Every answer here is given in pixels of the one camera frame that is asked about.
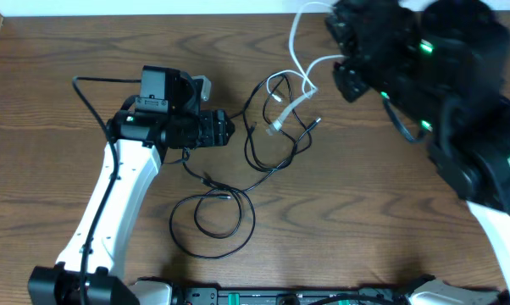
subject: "blurry black robot arm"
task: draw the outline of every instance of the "blurry black robot arm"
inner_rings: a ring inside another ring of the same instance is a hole
[[[510,291],[507,28],[478,0],[437,1],[420,23],[397,0],[340,0],[326,24],[346,55],[333,73],[343,97],[374,88],[408,141],[433,133],[429,158],[485,229]],[[416,137],[391,106],[419,125]]]

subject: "white panel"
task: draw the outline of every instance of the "white panel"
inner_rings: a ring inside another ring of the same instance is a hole
[[[319,0],[334,3],[335,0]],[[78,16],[136,14],[278,14],[295,13],[310,0],[0,0],[0,13],[14,16]],[[422,10],[431,0],[403,0]],[[510,0],[486,0],[493,9],[510,10]],[[325,12],[312,6],[308,12]]]

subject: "wooden table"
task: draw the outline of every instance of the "wooden table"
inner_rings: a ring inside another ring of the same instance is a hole
[[[323,19],[302,17],[297,54],[304,64],[337,53]],[[510,13],[502,20],[510,26]],[[203,107],[234,113],[260,80],[293,67],[286,48],[291,21],[291,15],[6,19],[0,36],[0,303],[29,301],[30,272],[53,266],[99,175],[105,141],[73,92],[72,76],[137,78],[144,64],[183,69],[212,80],[211,102]],[[313,148],[250,193],[257,228],[249,244],[219,261],[179,252],[169,236],[170,210],[208,188],[180,166],[165,165],[130,241],[127,283],[156,275],[223,287],[345,287],[401,284],[429,273],[457,286],[505,287],[484,232],[436,175],[424,145],[401,138],[374,92],[346,103],[331,65],[313,72],[320,93],[298,110],[306,121],[323,118]],[[293,84],[298,92],[297,80]],[[104,118],[138,93],[137,85],[82,87]],[[510,64],[505,94],[510,97]],[[266,135],[262,104],[259,95],[248,118],[259,123],[262,157],[277,161],[290,143]],[[273,103],[270,116],[279,111]],[[235,122],[229,146],[197,150],[190,165],[245,187],[261,174],[247,165],[246,132]],[[167,159],[178,156],[170,151]],[[211,240],[192,223],[194,205],[175,219],[193,251],[225,252],[249,231],[250,214],[238,236]],[[204,224],[227,231],[236,220],[234,205],[209,202]]]

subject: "white wall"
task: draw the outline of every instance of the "white wall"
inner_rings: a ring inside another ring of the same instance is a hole
[[[124,14],[275,14],[295,13],[313,0],[0,0],[0,13],[14,16],[76,16]],[[336,0],[319,0],[334,3]],[[422,10],[431,0],[403,0]],[[510,10],[510,0],[485,0],[493,9]],[[308,12],[325,12],[312,6]]]

